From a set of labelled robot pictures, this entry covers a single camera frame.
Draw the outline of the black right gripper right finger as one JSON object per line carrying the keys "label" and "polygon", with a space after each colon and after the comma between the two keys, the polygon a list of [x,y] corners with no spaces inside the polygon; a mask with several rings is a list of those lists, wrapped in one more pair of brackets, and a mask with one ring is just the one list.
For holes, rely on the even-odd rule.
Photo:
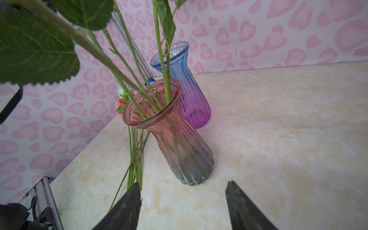
{"label": "black right gripper right finger", "polygon": [[225,194],[234,230],[277,229],[234,181],[228,182]]}

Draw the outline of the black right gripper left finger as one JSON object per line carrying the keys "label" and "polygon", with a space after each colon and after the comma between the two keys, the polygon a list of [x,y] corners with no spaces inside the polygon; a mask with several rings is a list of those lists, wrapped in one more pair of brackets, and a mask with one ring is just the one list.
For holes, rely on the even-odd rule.
{"label": "black right gripper left finger", "polygon": [[136,182],[93,230],[136,230],[141,205],[140,184]]}

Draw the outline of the pink grey glass vase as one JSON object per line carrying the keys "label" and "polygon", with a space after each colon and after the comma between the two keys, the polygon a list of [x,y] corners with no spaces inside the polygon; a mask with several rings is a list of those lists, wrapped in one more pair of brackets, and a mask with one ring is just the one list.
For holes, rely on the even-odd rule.
{"label": "pink grey glass vase", "polygon": [[163,80],[153,82],[150,88],[163,109],[155,113],[152,106],[136,94],[134,99],[147,119],[129,102],[122,115],[123,121],[132,128],[153,134],[170,169],[183,184],[201,184],[212,173],[214,157],[209,145],[180,112],[180,82],[171,79],[172,99],[169,103],[166,102]]}

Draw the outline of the blue purple glass vase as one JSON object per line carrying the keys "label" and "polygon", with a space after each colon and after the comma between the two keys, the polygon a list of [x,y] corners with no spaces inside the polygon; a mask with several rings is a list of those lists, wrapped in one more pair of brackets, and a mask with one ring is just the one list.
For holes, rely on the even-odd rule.
{"label": "blue purple glass vase", "polygon": [[195,129],[209,122],[211,108],[188,67],[189,43],[177,42],[170,49],[170,77],[181,84],[180,112]]}

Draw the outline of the pink white peony spray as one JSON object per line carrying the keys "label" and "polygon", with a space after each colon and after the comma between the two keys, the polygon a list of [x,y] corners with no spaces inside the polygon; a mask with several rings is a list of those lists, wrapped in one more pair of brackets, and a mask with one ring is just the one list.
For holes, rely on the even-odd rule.
{"label": "pink white peony spray", "polygon": [[[113,11],[116,11],[119,15],[120,18],[120,22],[122,23],[124,30],[127,31],[127,27],[125,25],[125,21],[122,18],[121,12],[119,10],[119,7],[117,5],[116,1],[113,1],[114,5],[112,7],[112,13]],[[134,78],[134,80],[136,81],[136,84],[127,84],[126,80],[121,79],[116,73],[114,73],[114,76],[116,78],[116,80],[119,82],[120,86],[123,87],[123,89],[129,89],[129,94],[128,97],[126,99],[126,102],[131,101],[134,106],[136,107],[136,109],[138,110],[138,112],[142,115],[142,117],[144,119],[147,119],[148,116],[145,112],[143,112],[143,110],[141,108],[139,108],[139,105],[137,104],[136,100],[133,98],[134,95],[139,94],[143,97],[143,100],[145,102],[147,102],[152,109],[154,110],[154,112],[157,114],[162,110],[162,105],[160,103],[160,101],[156,98],[155,94],[152,94],[151,96],[154,99],[151,99],[151,96],[148,95],[148,93],[146,92],[146,90],[144,89],[142,83],[139,81],[137,75],[135,74],[135,72],[133,71],[133,69],[129,66],[129,64],[127,63],[126,59],[122,56],[122,54],[119,52],[119,50],[117,49],[114,41],[112,40],[112,37],[108,31],[107,28],[102,29],[102,32],[104,34],[104,36],[106,37],[106,39],[108,40],[109,44],[110,44],[110,51],[115,54],[117,57],[120,58],[120,60],[122,61],[122,63],[125,65],[125,67],[127,68],[127,70],[130,72],[130,74],[132,75],[132,77]],[[143,73],[140,69],[138,69],[140,72],[140,75],[143,78]]]}

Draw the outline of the pink rosebud stem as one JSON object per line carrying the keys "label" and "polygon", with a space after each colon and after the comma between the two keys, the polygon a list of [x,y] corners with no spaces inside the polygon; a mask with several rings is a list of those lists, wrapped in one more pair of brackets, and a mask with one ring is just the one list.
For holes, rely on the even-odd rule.
{"label": "pink rosebud stem", "polygon": [[1,1],[1,83],[54,84],[77,75],[80,62],[75,45],[115,73],[142,97],[137,87],[103,50],[79,29],[106,28],[113,1],[53,1],[52,10],[43,1]]}

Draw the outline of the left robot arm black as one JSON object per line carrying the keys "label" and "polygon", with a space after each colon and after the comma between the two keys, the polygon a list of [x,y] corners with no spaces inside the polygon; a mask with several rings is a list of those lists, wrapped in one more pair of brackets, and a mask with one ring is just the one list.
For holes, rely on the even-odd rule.
{"label": "left robot arm black", "polygon": [[[1,111],[1,124],[8,118],[23,97],[23,87],[19,90]],[[48,230],[49,226],[36,221],[27,220],[30,213],[23,205],[11,203],[1,205],[1,229],[2,230]]]}

